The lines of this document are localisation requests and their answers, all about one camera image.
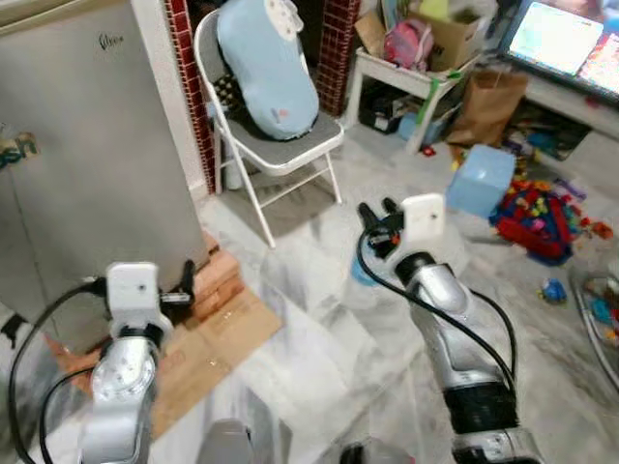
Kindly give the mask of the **small blue toy car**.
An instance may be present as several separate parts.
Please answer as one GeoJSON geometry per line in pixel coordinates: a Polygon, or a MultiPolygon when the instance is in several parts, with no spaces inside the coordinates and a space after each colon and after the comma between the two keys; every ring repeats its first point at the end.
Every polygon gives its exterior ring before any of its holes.
{"type": "Polygon", "coordinates": [[[563,286],[562,281],[557,278],[545,279],[545,281],[541,283],[539,295],[541,300],[550,305],[565,304],[567,297],[569,297],[566,287],[563,286]]]}

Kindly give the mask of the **grey hoop with toys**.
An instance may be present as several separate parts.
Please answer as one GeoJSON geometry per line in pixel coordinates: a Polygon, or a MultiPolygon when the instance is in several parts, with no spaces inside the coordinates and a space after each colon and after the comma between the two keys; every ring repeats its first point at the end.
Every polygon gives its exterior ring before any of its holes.
{"type": "Polygon", "coordinates": [[[619,388],[619,321],[613,305],[618,304],[618,281],[606,273],[570,270],[569,288],[585,335],[614,389],[619,388]]]}

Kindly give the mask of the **dark robot right leg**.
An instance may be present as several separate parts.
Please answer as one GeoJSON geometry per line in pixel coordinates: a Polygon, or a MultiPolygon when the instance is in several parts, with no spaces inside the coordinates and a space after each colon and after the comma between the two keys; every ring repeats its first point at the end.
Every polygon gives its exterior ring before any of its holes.
{"type": "Polygon", "coordinates": [[[350,443],[340,452],[338,464],[401,464],[398,452],[376,439],[350,443]]]}

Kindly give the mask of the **white folding chair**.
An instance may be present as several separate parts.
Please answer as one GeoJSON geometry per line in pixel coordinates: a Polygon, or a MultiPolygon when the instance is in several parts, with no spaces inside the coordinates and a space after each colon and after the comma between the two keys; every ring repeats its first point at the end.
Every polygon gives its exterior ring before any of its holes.
{"type": "Polygon", "coordinates": [[[194,54],[207,84],[207,107],[214,129],[220,134],[221,149],[230,166],[242,176],[245,190],[259,219],[267,244],[276,243],[265,208],[287,197],[292,190],[309,185],[315,178],[329,183],[337,203],[343,200],[332,152],[343,145],[344,128],[318,107],[312,129],[297,138],[274,140],[256,127],[249,116],[235,76],[222,58],[217,41],[220,9],[205,15],[194,32],[194,54]]]}

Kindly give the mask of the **red tiled pillar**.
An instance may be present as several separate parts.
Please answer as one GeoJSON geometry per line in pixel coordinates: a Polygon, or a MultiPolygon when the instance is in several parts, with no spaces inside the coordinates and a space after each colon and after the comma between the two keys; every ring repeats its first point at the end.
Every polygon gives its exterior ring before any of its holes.
{"type": "Polygon", "coordinates": [[[192,135],[197,145],[198,171],[203,174],[205,194],[216,194],[218,186],[218,156],[212,120],[207,114],[207,84],[194,54],[194,28],[191,0],[161,0],[166,25],[169,28],[174,58],[185,103],[189,111],[192,135]]]}
{"type": "Polygon", "coordinates": [[[323,0],[315,89],[321,109],[336,118],[343,115],[353,41],[357,36],[354,23],[358,21],[362,3],[363,0],[323,0]]]}

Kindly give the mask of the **grey fridge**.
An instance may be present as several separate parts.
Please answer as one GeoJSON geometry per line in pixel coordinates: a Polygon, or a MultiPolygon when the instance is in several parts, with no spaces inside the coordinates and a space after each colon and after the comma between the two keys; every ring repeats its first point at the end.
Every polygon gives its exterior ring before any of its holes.
{"type": "Polygon", "coordinates": [[[0,306],[35,321],[114,262],[207,257],[163,0],[0,0],[0,306]]]}

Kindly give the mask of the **brown cardboard box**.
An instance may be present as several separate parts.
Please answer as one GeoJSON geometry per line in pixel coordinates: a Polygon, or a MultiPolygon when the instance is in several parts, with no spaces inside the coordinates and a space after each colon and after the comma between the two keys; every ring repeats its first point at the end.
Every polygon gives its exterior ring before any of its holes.
{"type": "Polygon", "coordinates": [[[481,52],[495,14],[490,0],[363,0],[354,30],[362,47],[383,59],[391,28],[410,18],[429,23],[434,46],[422,72],[438,73],[455,70],[481,52]]]}

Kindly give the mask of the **black storage box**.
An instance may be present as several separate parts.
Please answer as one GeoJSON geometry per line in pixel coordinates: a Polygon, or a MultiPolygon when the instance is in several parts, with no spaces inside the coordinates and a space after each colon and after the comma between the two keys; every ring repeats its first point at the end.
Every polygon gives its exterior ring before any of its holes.
{"type": "Polygon", "coordinates": [[[398,131],[405,114],[406,94],[398,90],[364,90],[360,97],[358,121],[384,135],[398,131]]]}

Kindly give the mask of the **colourful toy block pile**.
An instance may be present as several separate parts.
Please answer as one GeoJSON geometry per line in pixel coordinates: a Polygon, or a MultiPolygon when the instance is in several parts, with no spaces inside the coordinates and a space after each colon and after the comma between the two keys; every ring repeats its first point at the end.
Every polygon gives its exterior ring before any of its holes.
{"type": "Polygon", "coordinates": [[[614,229],[582,209],[584,191],[557,180],[514,180],[489,216],[501,239],[522,247],[530,259],[560,266],[574,256],[582,238],[611,240],[614,229]]]}

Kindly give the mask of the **white side table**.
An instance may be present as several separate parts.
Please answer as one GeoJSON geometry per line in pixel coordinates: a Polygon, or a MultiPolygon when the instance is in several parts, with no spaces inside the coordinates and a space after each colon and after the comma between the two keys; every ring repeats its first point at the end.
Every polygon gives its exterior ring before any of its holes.
{"type": "Polygon", "coordinates": [[[393,63],[386,62],[385,59],[371,56],[363,47],[355,48],[352,73],[349,75],[346,89],[346,107],[343,118],[340,119],[341,127],[350,130],[358,123],[360,97],[366,80],[372,78],[383,81],[411,96],[424,99],[424,105],[417,116],[416,131],[408,138],[405,145],[408,154],[420,154],[426,132],[443,98],[473,70],[477,63],[482,61],[483,57],[483,54],[478,54],[455,70],[434,73],[399,68],[393,63]]]}

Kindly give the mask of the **brown paper bag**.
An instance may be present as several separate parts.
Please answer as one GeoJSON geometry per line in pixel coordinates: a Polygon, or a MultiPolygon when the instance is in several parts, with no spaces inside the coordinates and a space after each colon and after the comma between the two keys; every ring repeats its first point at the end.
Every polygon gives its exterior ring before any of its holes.
{"type": "Polygon", "coordinates": [[[504,129],[525,96],[529,74],[493,70],[473,72],[459,114],[452,123],[446,141],[452,145],[498,147],[504,129]]]}

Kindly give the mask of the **grey robot left leg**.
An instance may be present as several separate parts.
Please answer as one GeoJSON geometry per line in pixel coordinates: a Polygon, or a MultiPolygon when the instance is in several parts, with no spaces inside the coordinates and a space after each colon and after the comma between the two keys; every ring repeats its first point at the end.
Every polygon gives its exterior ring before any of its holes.
{"type": "Polygon", "coordinates": [[[205,433],[197,464],[253,464],[251,429],[241,420],[213,421],[205,433]]]}

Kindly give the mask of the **light blue padded cushion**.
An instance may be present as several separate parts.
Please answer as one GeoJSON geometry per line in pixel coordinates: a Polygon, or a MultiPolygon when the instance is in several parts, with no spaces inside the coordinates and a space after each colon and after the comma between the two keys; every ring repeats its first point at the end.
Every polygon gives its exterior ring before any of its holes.
{"type": "Polygon", "coordinates": [[[271,140],[306,135],[317,119],[318,94],[298,39],[302,30],[292,0],[228,0],[218,14],[222,58],[252,122],[271,140]]]}

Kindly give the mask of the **light blue box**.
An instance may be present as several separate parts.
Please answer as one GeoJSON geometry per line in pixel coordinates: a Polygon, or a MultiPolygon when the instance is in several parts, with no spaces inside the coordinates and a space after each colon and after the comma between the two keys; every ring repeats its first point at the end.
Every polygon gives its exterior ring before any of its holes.
{"type": "Polygon", "coordinates": [[[515,156],[486,145],[473,146],[453,174],[445,194],[455,211],[489,218],[507,194],[515,174],[515,156]]]}

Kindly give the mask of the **pink backpack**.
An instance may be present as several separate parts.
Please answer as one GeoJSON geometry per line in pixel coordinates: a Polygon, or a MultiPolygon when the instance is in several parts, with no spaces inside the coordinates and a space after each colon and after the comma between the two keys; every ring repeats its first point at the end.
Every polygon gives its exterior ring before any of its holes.
{"type": "Polygon", "coordinates": [[[432,27],[417,18],[404,19],[386,34],[383,58],[398,68],[427,71],[434,46],[432,27]]]}

